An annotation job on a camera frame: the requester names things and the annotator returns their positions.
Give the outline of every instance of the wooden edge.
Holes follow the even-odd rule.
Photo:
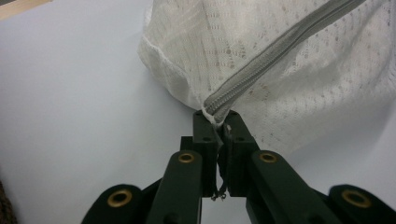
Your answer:
[[[16,0],[0,6],[0,21],[51,0]]]

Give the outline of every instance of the black plastic part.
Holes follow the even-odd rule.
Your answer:
[[[344,223],[396,223],[396,213],[370,192],[350,185],[332,187],[329,201]]]
[[[154,202],[154,198],[157,194],[158,188],[160,187],[161,181],[162,179],[159,179],[142,190],[143,198],[139,204],[139,216],[135,223],[146,223],[146,218],[149,215],[149,211],[152,203]]]
[[[341,223],[279,154],[254,152],[249,171],[275,223]]]
[[[180,150],[193,150],[191,136],[182,136],[181,137]]]
[[[247,213],[252,224],[274,224],[270,210],[255,186],[247,193]]]
[[[108,204],[108,198],[114,192],[128,190],[132,193],[132,200],[124,206],[112,207]],[[103,192],[92,205],[82,224],[131,224],[139,219],[138,206],[142,200],[142,191],[131,185],[117,185]]]
[[[224,120],[223,129],[224,147],[219,157],[226,161],[219,161],[220,175],[225,177],[230,196],[246,197],[251,185],[248,161],[254,151],[260,150],[259,146],[241,116],[234,111]]]
[[[200,223],[202,164],[201,155],[191,150],[171,157],[146,223]]]
[[[219,137],[202,111],[194,113],[192,128],[192,150],[201,154],[203,158],[203,197],[213,197],[217,194],[216,171],[220,144]]]

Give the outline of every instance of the white surface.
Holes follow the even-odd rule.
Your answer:
[[[140,62],[147,2],[54,1],[0,21],[0,178],[20,223],[79,223],[107,188],[163,175],[193,110]],[[349,183],[396,208],[396,106],[286,158],[313,188]],[[248,223],[243,199],[202,223]]]

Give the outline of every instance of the zipper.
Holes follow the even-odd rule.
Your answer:
[[[332,0],[293,25],[204,101],[204,111],[221,124],[233,102],[295,46],[339,20],[364,0]]]

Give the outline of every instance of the white mesh bag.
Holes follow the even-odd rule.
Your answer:
[[[139,55],[219,126],[287,153],[395,98],[394,0],[154,0]]]

